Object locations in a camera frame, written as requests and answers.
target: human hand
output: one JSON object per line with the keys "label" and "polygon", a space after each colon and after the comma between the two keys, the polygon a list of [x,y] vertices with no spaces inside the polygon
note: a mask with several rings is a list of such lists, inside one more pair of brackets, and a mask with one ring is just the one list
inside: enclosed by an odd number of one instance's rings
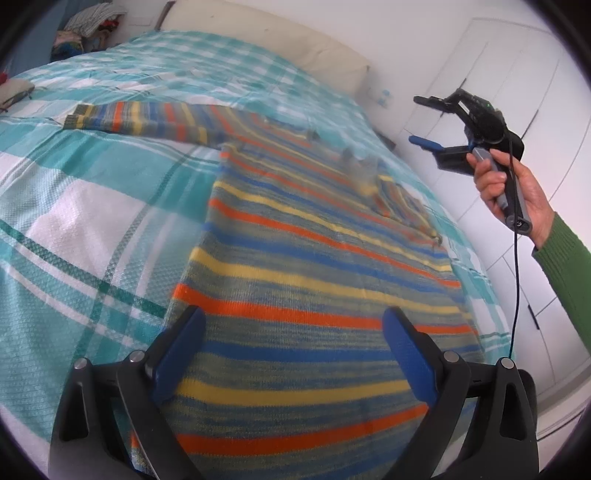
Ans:
{"label": "human hand", "polygon": [[[500,150],[491,150],[491,155],[498,163],[509,167],[508,153]],[[476,157],[471,153],[466,155],[466,159],[474,168],[474,183],[480,192],[480,198],[493,215],[505,223],[505,215],[495,200],[505,191],[506,174],[500,171],[494,171],[490,160],[484,160],[478,163]],[[515,157],[513,158],[513,168],[515,175],[519,179],[521,193],[523,193],[525,200],[525,208],[531,218],[532,228],[530,238],[539,250],[550,236],[555,213],[546,198],[544,190],[540,187],[531,170]]]}

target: pile of clothes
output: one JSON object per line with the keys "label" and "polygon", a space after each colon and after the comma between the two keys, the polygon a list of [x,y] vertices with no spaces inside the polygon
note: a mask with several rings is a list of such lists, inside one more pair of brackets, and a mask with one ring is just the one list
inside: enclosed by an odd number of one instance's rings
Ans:
{"label": "pile of clothes", "polygon": [[78,12],[68,20],[64,30],[58,30],[51,49],[51,61],[103,50],[109,34],[119,26],[118,17],[126,13],[125,7],[109,3]]}

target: pillow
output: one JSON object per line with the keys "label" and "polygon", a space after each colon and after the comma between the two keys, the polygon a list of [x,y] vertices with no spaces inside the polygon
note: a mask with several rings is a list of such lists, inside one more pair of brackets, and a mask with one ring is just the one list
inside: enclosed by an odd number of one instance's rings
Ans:
{"label": "pillow", "polygon": [[162,30],[198,30],[233,37],[276,53],[332,88],[353,96],[369,61],[311,28],[222,0],[178,0]]}

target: white wall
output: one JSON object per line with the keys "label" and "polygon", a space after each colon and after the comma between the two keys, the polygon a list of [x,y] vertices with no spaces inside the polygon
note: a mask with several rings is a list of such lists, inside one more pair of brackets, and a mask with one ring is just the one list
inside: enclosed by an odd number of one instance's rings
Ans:
{"label": "white wall", "polygon": [[[114,0],[129,9],[115,41],[148,27],[126,27],[129,17],[152,17],[166,0]],[[371,61],[367,85],[358,96],[369,118],[396,138],[412,114],[413,96],[426,93],[472,18],[497,18],[545,28],[522,0],[233,0],[304,24],[341,41]],[[367,89],[388,89],[388,109]]]}

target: sweater cuff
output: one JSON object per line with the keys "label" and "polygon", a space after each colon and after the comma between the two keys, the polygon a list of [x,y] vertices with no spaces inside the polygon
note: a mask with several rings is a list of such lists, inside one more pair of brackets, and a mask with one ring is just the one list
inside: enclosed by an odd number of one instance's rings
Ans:
{"label": "sweater cuff", "polygon": [[576,235],[556,213],[548,240],[541,250],[534,248],[532,257],[542,266],[547,276],[551,277],[564,270],[576,243]]}

